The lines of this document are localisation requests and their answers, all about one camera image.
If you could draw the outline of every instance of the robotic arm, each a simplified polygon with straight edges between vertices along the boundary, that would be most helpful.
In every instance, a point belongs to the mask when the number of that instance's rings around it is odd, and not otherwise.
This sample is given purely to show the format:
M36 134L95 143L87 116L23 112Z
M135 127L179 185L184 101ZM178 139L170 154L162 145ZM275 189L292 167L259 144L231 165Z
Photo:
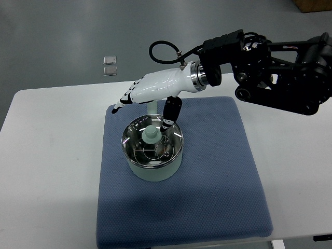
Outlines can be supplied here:
M173 47L178 58L158 60L152 50L158 44ZM295 62L271 56L272 51L296 51ZM150 46L150 57L162 64L181 63L180 68L147 74L134 82L115 105L112 113L132 103L147 103L167 98L161 131L176 122L181 91L199 92L207 85L219 86L222 81L220 65L230 63L239 84L236 97L245 102L273 107L304 115L313 115L319 105L332 96L332 38L324 33L308 41L272 43L256 33L242 30L206 40L183 56L168 41L157 41ZM200 61L185 63L191 54ZM273 82L272 74L277 75Z

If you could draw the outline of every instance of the blue mat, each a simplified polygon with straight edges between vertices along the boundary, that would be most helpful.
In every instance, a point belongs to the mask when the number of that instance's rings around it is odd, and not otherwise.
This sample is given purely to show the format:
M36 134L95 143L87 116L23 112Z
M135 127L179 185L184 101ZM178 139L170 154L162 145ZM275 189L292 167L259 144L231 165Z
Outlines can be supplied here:
M162 114L164 101L158 102ZM106 112L96 240L98 248L140 248L268 237L264 191L230 97L183 99L178 125L182 164L170 178L147 182L130 170L121 148L125 127L145 104Z

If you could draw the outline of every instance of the gray floor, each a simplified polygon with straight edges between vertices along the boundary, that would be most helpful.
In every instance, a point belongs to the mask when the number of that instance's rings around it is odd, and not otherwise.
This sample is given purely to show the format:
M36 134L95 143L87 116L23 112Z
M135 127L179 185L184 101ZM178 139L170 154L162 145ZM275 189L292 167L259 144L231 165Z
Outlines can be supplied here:
M0 127L14 94L22 89L135 80L173 67L149 58L152 42L169 40L186 52L237 29L266 35L274 42L306 40L323 32L332 34L332 11L302 14L291 0L2 0ZM107 55L117 56L117 76L102 76ZM175 59L168 48L156 48L156 55ZM231 72L229 66L222 68L224 73ZM285 245L287 249L318 249L331 248L332 242L304 238L287 240Z

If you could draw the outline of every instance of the wire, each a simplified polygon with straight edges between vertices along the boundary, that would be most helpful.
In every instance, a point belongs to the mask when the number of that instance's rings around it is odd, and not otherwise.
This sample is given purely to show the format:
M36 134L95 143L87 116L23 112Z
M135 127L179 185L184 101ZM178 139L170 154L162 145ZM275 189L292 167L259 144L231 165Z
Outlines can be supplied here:
M159 44L165 44L165 45L168 45L168 46L172 47L175 50L176 53L178 53L180 50L173 43L171 43L169 41L166 41L166 40L158 40L158 41L155 41L154 43L152 43L149 47L149 55L150 55L152 60L154 60L155 62L160 63L160 64L175 64L175 63L181 62L181 65L183 65L185 58L187 58L188 56L190 56L192 54L197 54L198 50L203 47L203 45L197 46L196 48L193 48L190 51L188 51L187 53L185 53L183 56L178 57L176 60L164 61L164 60L157 59L153 55L153 52L152 52L153 48L156 45L159 45Z
M259 36L257 33L255 32L248 32L248 33L244 33L243 36L246 36L246 35L254 35L254 36Z

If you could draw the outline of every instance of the white container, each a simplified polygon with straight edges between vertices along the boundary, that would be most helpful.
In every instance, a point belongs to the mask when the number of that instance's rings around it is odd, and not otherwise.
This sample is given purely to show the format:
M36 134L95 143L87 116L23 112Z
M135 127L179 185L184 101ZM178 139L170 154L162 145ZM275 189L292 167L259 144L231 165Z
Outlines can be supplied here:
M145 142L146 139L142 138L148 126L160 129L161 125L162 115L142 116L125 128L121 140L132 172L150 182L159 182L171 177L182 161L183 135L177 124L163 132L161 139L158 138L156 142Z

